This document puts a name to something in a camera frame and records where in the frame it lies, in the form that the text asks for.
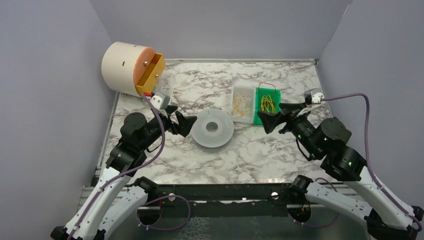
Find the white perforated cable spool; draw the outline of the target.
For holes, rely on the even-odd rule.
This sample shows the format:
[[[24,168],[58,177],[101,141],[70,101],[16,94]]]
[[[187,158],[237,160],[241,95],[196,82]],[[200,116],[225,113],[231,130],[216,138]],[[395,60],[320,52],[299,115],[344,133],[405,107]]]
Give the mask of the white perforated cable spool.
[[[196,144],[205,149],[226,146],[234,134],[233,119],[225,111],[209,108],[200,111],[190,134]]]

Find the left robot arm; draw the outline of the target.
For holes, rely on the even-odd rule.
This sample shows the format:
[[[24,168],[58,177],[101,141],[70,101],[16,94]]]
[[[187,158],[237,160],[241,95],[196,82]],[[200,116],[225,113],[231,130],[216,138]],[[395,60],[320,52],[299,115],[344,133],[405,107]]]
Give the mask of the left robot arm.
[[[190,133],[198,118],[184,116],[177,109],[174,105],[169,105],[164,113],[153,109],[154,117],[150,121],[140,112],[125,117],[121,138],[110,152],[96,186],[77,214],[66,225],[53,229],[50,234],[53,240],[107,240],[154,195],[158,185],[141,177],[124,197],[115,200],[135,173],[148,164],[146,152],[157,139],[161,139],[162,151],[167,131],[183,137]]]

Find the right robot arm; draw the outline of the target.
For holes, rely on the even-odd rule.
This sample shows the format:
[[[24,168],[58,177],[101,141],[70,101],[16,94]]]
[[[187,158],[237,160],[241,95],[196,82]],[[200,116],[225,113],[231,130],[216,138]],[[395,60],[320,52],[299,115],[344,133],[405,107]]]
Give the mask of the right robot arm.
[[[377,240],[414,240],[419,231],[414,220],[421,221],[424,211],[419,206],[394,204],[386,191],[369,173],[369,165],[355,149],[347,145],[351,132],[336,117],[324,119],[318,127],[302,113],[304,103],[282,103],[280,111],[259,111],[266,133],[283,125],[280,134],[292,133],[296,142],[309,153],[309,160],[320,160],[321,168],[332,178],[344,183],[361,196],[357,200],[332,191],[298,175],[289,187],[292,200],[323,205],[366,226]]]

